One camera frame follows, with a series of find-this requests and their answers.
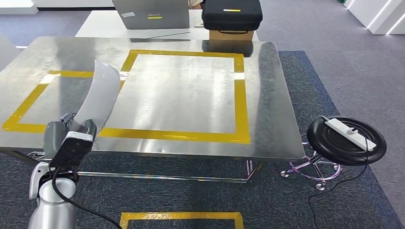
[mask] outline stainless steel tabletop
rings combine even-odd
[[[36,39],[0,72],[0,151],[41,150],[45,124],[83,103],[95,59],[123,86],[93,153],[304,156],[272,42],[62,37]]]

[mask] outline black stool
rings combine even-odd
[[[340,135],[325,124],[325,118],[318,118],[309,126],[307,131],[308,142],[303,145],[310,146],[314,153],[311,156],[304,156],[302,160],[305,163],[295,166],[289,162],[291,169],[281,171],[282,177],[288,177],[291,173],[298,173],[305,178],[320,181],[316,184],[318,190],[324,190],[326,181],[338,176],[344,166],[362,166],[374,163],[380,160],[387,151],[387,142],[384,137],[375,128],[367,123],[343,116],[329,116],[328,119],[336,118],[348,127],[358,130],[358,133],[365,136],[366,139],[374,142],[377,146],[372,151],[362,150],[357,145]],[[333,166],[334,174],[324,177],[321,173],[319,164]],[[306,175],[300,171],[301,168],[312,165],[318,177]]]

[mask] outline power strip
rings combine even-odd
[[[325,124],[338,132],[343,137],[347,138],[349,141],[356,144],[356,146],[360,147],[364,151],[372,151],[374,147],[377,146],[374,142],[368,139],[366,144],[366,138],[363,135],[359,134],[357,129],[348,127],[336,118],[326,121]]]

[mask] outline office chair base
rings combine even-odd
[[[317,152],[314,152],[311,157],[305,156],[303,158],[303,160],[305,160],[306,162],[301,164],[301,165],[298,165],[298,166],[295,166],[292,162],[289,162],[288,164],[290,165],[291,168],[289,170],[281,171],[280,175],[282,177],[289,177],[290,174],[292,174],[292,173],[298,173],[298,174],[300,174],[301,176],[303,176],[303,177],[305,177],[307,179],[319,181],[320,183],[316,184],[315,188],[317,190],[323,191],[323,190],[325,190],[325,187],[326,187],[326,181],[334,179],[335,177],[337,177],[339,175],[339,173],[341,172],[341,170],[342,170],[341,165],[338,165],[338,164],[330,162],[330,161],[326,161]],[[315,169],[315,171],[317,173],[317,177],[309,176],[309,175],[307,175],[307,174],[300,171],[300,169],[302,169],[304,167],[307,167],[309,165],[312,165],[314,167],[314,169]],[[318,165],[333,166],[333,169],[335,170],[335,173],[332,174],[329,177],[324,177],[324,175],[321,172]]]

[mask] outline yellow tape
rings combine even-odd
[[[249,138],[245,80],[235,80],[235,132],[241,138]]]
[[[201,56],[201,57],[224,57],[234,59],[234,72],[244,72],[244,57],[242,54],[220,53],[220,52],[186,52],[186,51],[159,51],[159,50],[130,50],[122,65],[122,72],[130,72],[135,60],[139,54],[146,55],[173,55],[173,56]],[[49,71],[50,75],[60,77],[79,77],[91,78],[93,72],[75,72],[75,71]],[[42,80],[28,97],[22,102],[20,107],[4,122],[2,129],[5,131],[18,131],[27,133],[43,133],[46,125],[43,124],[21,124],[18,123],[22,116],[28,111],[33,103],[38,99],[53,77]],[[120,81],[120,90],[125,83],[126,77]],[[247,118],[246,91],[244,79],[235,79],[234,81],[234,101],[235,101],[235,133],[200,133],[200,132],[181,132],[181,131],[161,131],[161,130],[134,130],[103,128],[100,137],[123,137],[123,138],[141,138],[141,139],[160,139],[160,140],[182,140],[182,141],[200,141],[200,142],[224,142],[249,144],[249,126]]]
[[[226,12],[240,12],[241,10],[224,9]]]
[[[244,73],[245,72],[245,66],[243,64],[243,54],[235,54],[234,72],[235,73]]]
[[[18,123],[20,119],[27,113],[28,109],[34,104],[38,97],[42,94],[45,88],[49,84],[43,83],[38,84],[34,90],[25,98],[21,105],[14,111],[14,113],[3,123],[1,126],[3,130],[15,131],[12,130],[13,125]]]
[[[240,57],[242,54],[222,53],[222,52],[189,52],[189,51],[161,51],[161,50],[131,50],[130,53],[146,55],[166,55],[166,56],[201,56],[201,57]]]
[[[130,220],[170,220],[170,219],[233,219],[235,229],[243,229],[243,219],[239,212],[122,212],[119,225],[128,229]]]
[[[93,72],[49,71],[48,74],[59,74],[61,77],[92,78]]]
[[[136,52],[133,52],[133,50],[130,50],[128,53],[128,57],[125,59],[125,62],[121,67],[121,71],[122,72],[131,71],[131,68],[135,63],[137,56],[138,56],[138,54]]]

